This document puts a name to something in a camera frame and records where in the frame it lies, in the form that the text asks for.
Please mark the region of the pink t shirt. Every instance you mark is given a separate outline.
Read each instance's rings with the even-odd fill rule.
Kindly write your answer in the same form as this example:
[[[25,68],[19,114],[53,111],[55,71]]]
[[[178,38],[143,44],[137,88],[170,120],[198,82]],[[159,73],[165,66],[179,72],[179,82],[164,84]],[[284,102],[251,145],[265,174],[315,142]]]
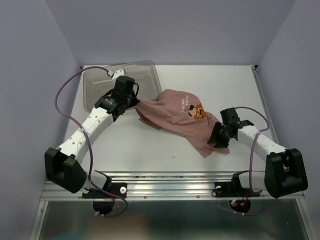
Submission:
[[[200,99],[192,93],[166,89],[158,100],[140,99],[135,110],[144,124],[186,138],[204,158],[214,151],[230,152],[228,148],[215,147],[214,142],[208,143],[219,120],[205,111]]]

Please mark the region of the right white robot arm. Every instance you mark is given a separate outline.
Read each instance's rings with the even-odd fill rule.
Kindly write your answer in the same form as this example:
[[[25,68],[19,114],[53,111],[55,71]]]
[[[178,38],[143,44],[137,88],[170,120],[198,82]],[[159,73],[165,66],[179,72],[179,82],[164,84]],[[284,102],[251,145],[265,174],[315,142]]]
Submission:
[[[259,197],[266,191],[277,199],[308,189],[302,153],[265,136],[269,124],[259,130],[251,121],[241,120],[235,107],[222,110],[220,115],[222,121],[215,123],[208,143],[226,149],[234,139],[250,148],[250,157],[248,170],[234,173],[230,181],[215,182],[215,197]]]

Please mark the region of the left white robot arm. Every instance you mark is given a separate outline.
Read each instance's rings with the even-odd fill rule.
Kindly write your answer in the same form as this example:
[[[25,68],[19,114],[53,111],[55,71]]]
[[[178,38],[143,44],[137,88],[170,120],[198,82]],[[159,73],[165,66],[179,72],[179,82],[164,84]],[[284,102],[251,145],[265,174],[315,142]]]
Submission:
[[[56,149],[50,147],[44,154],[47,180],[63,189],[76,193],[91,184],[92,168],[85,171],[81,164],[87,153],[93,165],[92,145],[99,136],[125,111],[139,102],[134,91],[136,81],[125,75],[115,79],[114,88],[103,95],[92,108],[83,123],[76,122],[78,129]]]

